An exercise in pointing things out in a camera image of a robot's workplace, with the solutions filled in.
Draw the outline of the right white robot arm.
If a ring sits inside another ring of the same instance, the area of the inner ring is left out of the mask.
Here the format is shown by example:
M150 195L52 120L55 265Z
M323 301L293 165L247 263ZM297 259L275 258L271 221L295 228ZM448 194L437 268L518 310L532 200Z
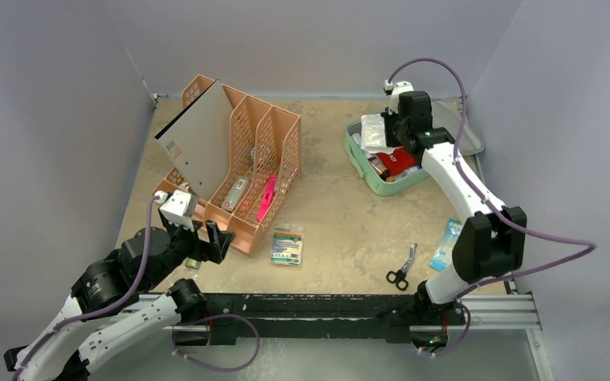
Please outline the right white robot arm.
M393 94L381 115L391 143L399 144L436 181L463 224L451 252L451 264L421 282L415 292L416 317L432 323L470 286L519 269L525 235L505 221L525 227L527 215L518 206L506 206L487 190L463 159L450 132L433 126L427 92Z

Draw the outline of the brown bottle orange cap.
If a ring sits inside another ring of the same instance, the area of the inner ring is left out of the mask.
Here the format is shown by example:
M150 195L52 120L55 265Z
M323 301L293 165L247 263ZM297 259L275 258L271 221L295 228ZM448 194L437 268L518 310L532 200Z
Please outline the brown bottle orange cap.
M383 181L388 183L395 181L392 173L386 168L384 163L378 157L370 156L368 158L368 162Z

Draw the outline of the small white plastic bottle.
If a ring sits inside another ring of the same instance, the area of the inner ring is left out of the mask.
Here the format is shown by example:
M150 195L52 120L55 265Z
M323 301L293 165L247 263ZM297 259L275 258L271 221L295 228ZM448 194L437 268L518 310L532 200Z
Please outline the small white plastic bottle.
M363 147L362 147L362 139L361 139L361 134L360 133L353 134L351 136L351 138L355 142L357 147L359 147L359 149L363 149Z

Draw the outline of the red first aid pouch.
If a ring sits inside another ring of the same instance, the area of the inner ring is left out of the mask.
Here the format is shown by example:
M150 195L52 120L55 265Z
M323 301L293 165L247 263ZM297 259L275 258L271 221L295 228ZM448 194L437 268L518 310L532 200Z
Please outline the red first aid pouch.
M399 175L408 168L417 165L415 159L403 147L396 148L390 154L381 152L376 155L392 176Z

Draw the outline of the white gauze pad packet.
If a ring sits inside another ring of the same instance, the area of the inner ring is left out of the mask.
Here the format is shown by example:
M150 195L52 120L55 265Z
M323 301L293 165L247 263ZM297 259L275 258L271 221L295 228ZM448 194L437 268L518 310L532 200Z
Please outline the white gauze pad packet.
M361 116L361 147L371 150L388 147L384 118L381 114L365 114Z

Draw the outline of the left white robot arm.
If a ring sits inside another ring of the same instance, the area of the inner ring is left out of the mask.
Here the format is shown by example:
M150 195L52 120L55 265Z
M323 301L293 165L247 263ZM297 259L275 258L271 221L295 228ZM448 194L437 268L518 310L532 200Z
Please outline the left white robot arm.
M194 325L207 301L192 280L180 279L142 310L110 324L187 259L220 264L235 235L214 221L191 229L146 225L103 260L89 265L62 309L31 344L4 354L15 380L85 380L109 358L166 325Z

